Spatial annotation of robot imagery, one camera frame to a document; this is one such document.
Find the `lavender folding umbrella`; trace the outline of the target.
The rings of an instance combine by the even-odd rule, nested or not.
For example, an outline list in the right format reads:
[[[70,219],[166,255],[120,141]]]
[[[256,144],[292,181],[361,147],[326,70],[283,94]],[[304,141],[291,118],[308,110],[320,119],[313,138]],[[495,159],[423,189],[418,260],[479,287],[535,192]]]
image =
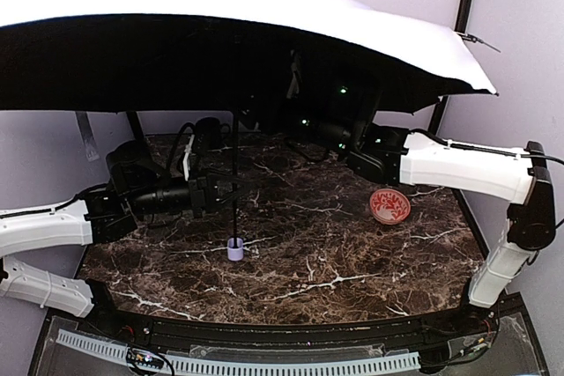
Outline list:
[[[229,111],[358,157],[458,94],[496,94],[458,34],[353,0],[1,0],[4,111]]]

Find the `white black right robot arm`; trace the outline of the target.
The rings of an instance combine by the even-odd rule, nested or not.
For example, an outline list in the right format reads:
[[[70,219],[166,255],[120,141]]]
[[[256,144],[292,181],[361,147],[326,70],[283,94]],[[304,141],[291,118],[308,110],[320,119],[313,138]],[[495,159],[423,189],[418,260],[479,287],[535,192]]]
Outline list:
[[[497,246],[469,283],[467,302],[489,308],[522,267],[548,247],[560,222],[541,144],[495,148],[445,140],[423,129],[364,122],[348,129],[313,117],[296,118],[299,135],[339,153],[362,178],[389,185],[466,190],[508,201]]]

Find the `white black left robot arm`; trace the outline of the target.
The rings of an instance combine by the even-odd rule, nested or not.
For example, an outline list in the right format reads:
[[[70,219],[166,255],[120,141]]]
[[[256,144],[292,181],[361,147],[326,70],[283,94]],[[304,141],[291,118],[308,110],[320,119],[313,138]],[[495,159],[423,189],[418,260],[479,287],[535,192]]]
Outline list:
[[[163,166],[144,143],[131,141],[108,154],[109,182],[86,188],[63,203],[2,213],[2,296],[84,318],[96,305],[92,284],[37,269],[16,255],[45,247],[110,243],[136,231],[147,216],[185,210],[200,216],[213,210],[219,202],[219,177],[197,167],[209,148],[220,145],[221,123],[205,117],[184,123],[181,130],[190,135],[179,177],[171,174],[179,137]]]

